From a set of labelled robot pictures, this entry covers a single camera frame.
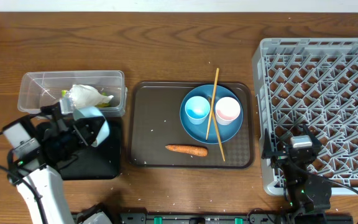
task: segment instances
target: brown tray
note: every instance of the brown tray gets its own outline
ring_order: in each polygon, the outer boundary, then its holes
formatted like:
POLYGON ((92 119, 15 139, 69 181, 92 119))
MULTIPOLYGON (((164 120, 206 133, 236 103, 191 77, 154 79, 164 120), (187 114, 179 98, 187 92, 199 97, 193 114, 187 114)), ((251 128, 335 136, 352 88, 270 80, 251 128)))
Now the brown tray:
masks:
POLYGON ((254 162, 254 125, 251 94, 241 83, 219 83, 240 100, 244 120, 239 132, 223 143, 223 162, 218 144, 193 139, 180 122, 180 105, 187 93, 205 83, 141 82, 134 89, 127 158, 141 167, 245 169, 254 162), (208 148, 206 157, 172 152, 167 144, 186 144, 208 148))

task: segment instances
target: blue cup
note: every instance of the blue cup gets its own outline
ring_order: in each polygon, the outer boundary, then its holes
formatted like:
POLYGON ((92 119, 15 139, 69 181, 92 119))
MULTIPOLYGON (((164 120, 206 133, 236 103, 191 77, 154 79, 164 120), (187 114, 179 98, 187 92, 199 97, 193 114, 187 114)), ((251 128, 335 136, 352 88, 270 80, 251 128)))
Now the blue cup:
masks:
POLYGON ((186 115, 193 124, 201 124, 209 115, 211 105, 202 96, 191 97, 185 105, 186 115))

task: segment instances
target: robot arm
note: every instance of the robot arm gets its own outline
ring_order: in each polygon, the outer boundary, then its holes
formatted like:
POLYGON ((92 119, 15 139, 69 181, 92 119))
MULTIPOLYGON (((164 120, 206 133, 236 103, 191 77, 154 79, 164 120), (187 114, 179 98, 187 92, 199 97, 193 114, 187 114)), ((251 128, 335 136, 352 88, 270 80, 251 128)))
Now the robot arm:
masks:
POLYGON ((280 168, 284 172, 285 197, 292 206, 292 209, 287 211, 287 222, 302 223, 300 219, 306 218, 309 221, 314 220, 310 223, 320 223, 318 217, 321 216, 325 220, 324 211, 331 208, 331 183, 306 173, 307 166, 317 158, 322 144, 305 124, 302 130, 304 135, 292 137, 290 144, 282 142, 282 151, 272 151, 270 135, 265 130, 262 159, 270 159, 273 169, 280 168))
POLYGON ((109 126, 95 107, 76 110, 73 117, 62 114, 60 104, 41 108, 41 116, 51 117, 47 129, 34 127, 27 115, 3 128, 13 146, 7 161, 9 171, 26 181, 8 176, 23 196, 33 223, 74 223, 63 193, 57 163, 69 160, 73 152, 98 146, 109 135, 109 126))

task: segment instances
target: white plastic bag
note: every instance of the white plastic bag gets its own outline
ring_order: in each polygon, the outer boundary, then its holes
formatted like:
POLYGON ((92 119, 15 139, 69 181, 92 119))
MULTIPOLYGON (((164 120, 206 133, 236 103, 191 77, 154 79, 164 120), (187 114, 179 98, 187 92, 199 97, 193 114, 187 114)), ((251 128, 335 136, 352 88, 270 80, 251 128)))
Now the white plastic bag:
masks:
POLYGON ((97 89, 88 85, 73 85, 68 92, 68 97, 73 101, 75 108, 96 106, 101 103, 109 103, 113 96, 103 96, 97 89))

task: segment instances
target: green connector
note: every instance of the green connector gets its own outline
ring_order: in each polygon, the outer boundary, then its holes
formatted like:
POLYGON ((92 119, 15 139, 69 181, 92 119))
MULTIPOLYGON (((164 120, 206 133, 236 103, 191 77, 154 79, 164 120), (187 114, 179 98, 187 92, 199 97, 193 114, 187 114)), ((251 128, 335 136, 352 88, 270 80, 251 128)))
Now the green connector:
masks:
POLYGON ((154 224, 162 224, 162 217, 154 217, 154 224))
POLYGON ((234 224, 243 224, 243 223, 244 223, 244 221, 243 221, 242 218, 235 218, 234 219, 234 224))

